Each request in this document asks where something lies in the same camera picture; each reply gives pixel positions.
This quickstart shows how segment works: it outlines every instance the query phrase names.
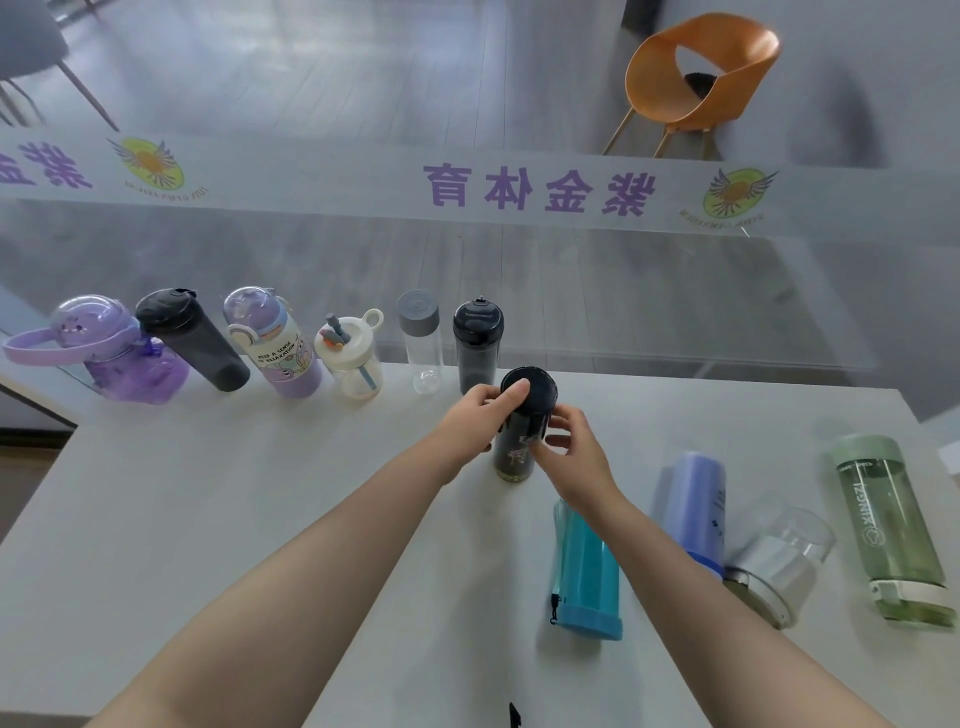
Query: gray floor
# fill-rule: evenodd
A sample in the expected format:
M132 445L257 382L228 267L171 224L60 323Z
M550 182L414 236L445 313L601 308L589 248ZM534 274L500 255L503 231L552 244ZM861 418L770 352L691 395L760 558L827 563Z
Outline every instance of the gray floor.
M626 110L637 41L619 29L622 10L622 0L115 0L66 36L71 67L124 130L596 153ZM23 85L51 124L104 128L59 71ZM649 156L659 134L639 119L617 152ZM678 138L669 156L699 149ZM0 220L0 283L41 311L86 292L133 304L166 285L197 288L217 311L229 290L256 283L316 329L327 310L392 311L421 286L447 315L481 293L500 303L505 365L845 381L758 239L17 202L0 205ZM399 342L391 321L385 358L402 357Z

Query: purple water bottle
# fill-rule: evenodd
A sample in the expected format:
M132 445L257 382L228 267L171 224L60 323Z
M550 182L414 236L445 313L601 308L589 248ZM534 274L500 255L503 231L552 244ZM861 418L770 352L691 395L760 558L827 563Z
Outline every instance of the purple water bottle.
M260 374L283 396L309 397L323 368L310 342L290 316L289 305L273 288L238 288L224 301L227 330Z
M60 349L37 348L51 341ZM79 296L61 303L48 328L12 336L3 349L16 364L84 364L94 387L108 400L164 404L190 372L187 363L162 342L144 335L122 303L103 296Z

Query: black bottle lid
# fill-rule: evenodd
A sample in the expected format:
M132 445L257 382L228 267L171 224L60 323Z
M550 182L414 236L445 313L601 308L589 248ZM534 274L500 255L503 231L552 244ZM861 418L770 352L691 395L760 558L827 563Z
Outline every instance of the black bottle lid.
M521 379L530 381L530 393L516 410L520 417L546 417L557 405L557 382L540 367L517 367L503 377L500 391L505 392L511 384Z
M453 335L471 347L492 346L503 336L503 311L483 296L462 303L453 313Z
M140 299L133 313L144 333L162 336L186 331L204 318L197 292L188 288L163 288Z

